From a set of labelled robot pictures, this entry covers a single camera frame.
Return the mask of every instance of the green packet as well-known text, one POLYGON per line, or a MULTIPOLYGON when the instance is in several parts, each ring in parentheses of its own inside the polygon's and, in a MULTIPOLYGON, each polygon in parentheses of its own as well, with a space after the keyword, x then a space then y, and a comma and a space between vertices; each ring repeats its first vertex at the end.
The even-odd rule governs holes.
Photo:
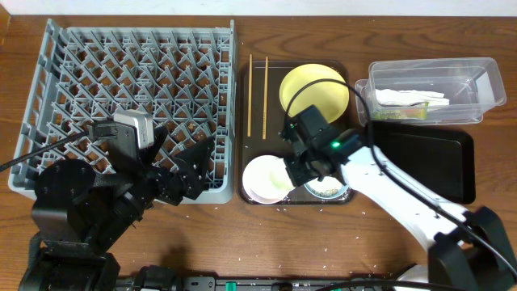
POLYGON ((415 119, 425 120, 427 119, 427 107, 429 102, 425 102, 423 107, 411 109, 393 109, 393 110, 382 110, 380 112, 373 113, 374 120, 387 120, 387 119, 415 119))

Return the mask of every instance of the clear plastic container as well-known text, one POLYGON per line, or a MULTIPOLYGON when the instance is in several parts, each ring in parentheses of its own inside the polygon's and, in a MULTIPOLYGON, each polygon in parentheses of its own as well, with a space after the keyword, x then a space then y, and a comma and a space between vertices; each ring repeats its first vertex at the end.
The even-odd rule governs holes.
MULTIPOLYGON (((368 80, 355 89, 366 99, 373 120, 406 124, 475 124, 483 114, 506 102, 496 61, 489 57, 378 61, 370 65, 368 80), (376 89, 434 91, 449 105, 383 106, 376 89)), ((366 123, 363 104, 357 99, 359 122, 366 123)))

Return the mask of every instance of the plastic crate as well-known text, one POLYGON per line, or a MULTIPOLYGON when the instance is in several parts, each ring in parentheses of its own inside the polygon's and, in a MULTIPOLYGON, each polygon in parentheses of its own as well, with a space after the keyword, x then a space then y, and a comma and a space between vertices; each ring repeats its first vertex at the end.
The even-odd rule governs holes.
MULTIPOLYGON (((155 166, 177 169, 173 156, 215 137, 207 188, 183 203, 226 203, 233 196, 237 35, 230 28, 45 28, 15 157, 37 150, 120 109, 153 114, 169 129, 155 166)), ((99 173, 115 172, 105 142, 87 137, 11 168, 9 187, 35 199, 38 175, 63 158, 99 173)))

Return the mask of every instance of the wooden chopstick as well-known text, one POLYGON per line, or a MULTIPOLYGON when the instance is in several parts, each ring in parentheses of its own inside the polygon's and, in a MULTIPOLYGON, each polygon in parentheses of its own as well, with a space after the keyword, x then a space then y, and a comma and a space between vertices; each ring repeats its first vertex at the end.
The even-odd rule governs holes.
POLYGON ((250 81, 248 82, 248 137, 251 137, 251 91, 253 90, 252 85, 252 74, 253 72, 253 56, 250 54, 250 81))
POLYGON ((264 74, 264 115, 262 122, 262 139, 266 139, 266 119, 267 119, 267 70, 269 69, 269 58, 266 57, 266 73, 264 74))

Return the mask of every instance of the wire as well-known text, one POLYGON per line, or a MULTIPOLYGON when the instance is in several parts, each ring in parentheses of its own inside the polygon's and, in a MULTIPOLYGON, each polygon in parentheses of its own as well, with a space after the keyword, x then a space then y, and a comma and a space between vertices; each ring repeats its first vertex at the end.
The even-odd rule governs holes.
POLYGON ((326 286, 320 289, 316 289, 316 291, 333 291, 341 288, 353 288, 353 287, 407 287, 412 289, 425 289, 425 290, 434 290, 434 291, 461 291, 463 289, 458 289, 452 286, 439 285, 439 284, 430 284, 430 283, 419 283, 412 281, 403 281, 403 280, 353 280, 343 283, 332 284, 330 286, 326 286))
POLYGON ((71 137, 63 138, 62 140, 56 141, 56 142, 54 142, 51 145, 47 145, 45 147, 42 147, 39 150, 35 150, 35 151, 33 151, 33 152, 29 153, 29 154, 25 154, 25 155, 23 155, 23 156, 21 156, 19 158, 15 158, 14 160, 12 160, 10 162, 6 162, 5 164, 1 165, 0 166, 0 172, 3 172, 5 170, 9 169, 10 167, 20 163, 20 162, 28 160, 29 158, 33 158, 33 157, 37 156, 38 154, 42 154, 42 153, 44 153, 46 151, 55 149, 58 146, 62 146, 62 145, 64 145, 67 142, 75 141, 75 140, 77 140, 77 139, 79 139, 81 137, 85 137, 86 135, 88 135, 87 131, 84 131, 82 133, 77 133, 77 134, 74 134, 71 137))
POLYGON ((387 169, 385 164, 380 162, 380 160, 377 157, 377 155, 375 153, 375 150, 374 150, 373 123, 372 123, 372 117, 370 116, 370 111, 368 110, 368 105, 366 104, 366 101, 364 100, 363 96, 361 96, 361 94, 359 94, 359 92, 357 92, 354 89, 354 87, 348 85, 347 83, 345 83, 343 81, 339 81, 339 80, 335 80, 335 79, 331 79, 331 78, 322 78, 322 79, 318 79, 318 80, 309 82, 307 85, 303 86, 292 97, 291 101, 289 101, 289 105, 288 105, 287 109, 285 110, 285 116, 284 116, 284 126, 285 126, 285 129, 284 130, 286 130, 286 131, 288 130, 288 126, 289 126, 289 124, 288 124, 289 123, 288 122, 289 114, 288 113, 289 113, 289 109, 291 108, 291 105, 294 102, 295 98, 298 97, 298 95, 300 95, 300 93, 303 90, 305 90, 308 87, 310 87, 310 86, 312 86, 314 84, 317 84, 319 82, 334 82, 334 83, 337 83, 337 84, 341 84, 341 85, 345 86, 346 88, 348 88, 348 90, 354 92, 355 96, 357 96, 359 98, 360 102, 364 106, 364 113, 366 115, 367 144, 368 144, 368 147, 370 148, 370 150, 372 152, 373 160, 375 161, 377 166, 380 168, 382 173, 385 174, 389 179, 391 179, 398 187, 402 188, 402 190, 408 192, 416 200, 422 202, 425 206, 429 207, 434 212, 438 213, 439 215, 441 215, 445 219, 447 219, 450 222, 452 222, 453 224, 455 224, 458 228, 460 228, 466 234, 468 234, 470 236, 470 238, 472 238, 474 241, 477 241, 478 243, 483 245, 483 247, 486 247, 492 254, 497 256, 508 267, 508 269, 510 270, 512 276, 514 277, 514 280, 517 280, 517 271, 515 270, 514 266, 511 265, 510 261, 508 261, 508 259, 506 259, 501 254, 501 251, 496 249, 494 246, 490 245, 485 239, 483 239, 482 237, 477 235, 473 230, 471 230, 469 227, 464 225, 463 222, 461 222, 457 218, 453 217, 450 213, 448 213, 447 211, 443 210, 441 207, 439 207, 439 205, 435 205, 433 202, 431 202, 428 199, 420 196, 415 190, 413 190, 412 188, 410 188, 407 185, 405 185, 403 182, 401 182, 399 179, 397 179, 392 173, 389 172, 389 170, 387 169))

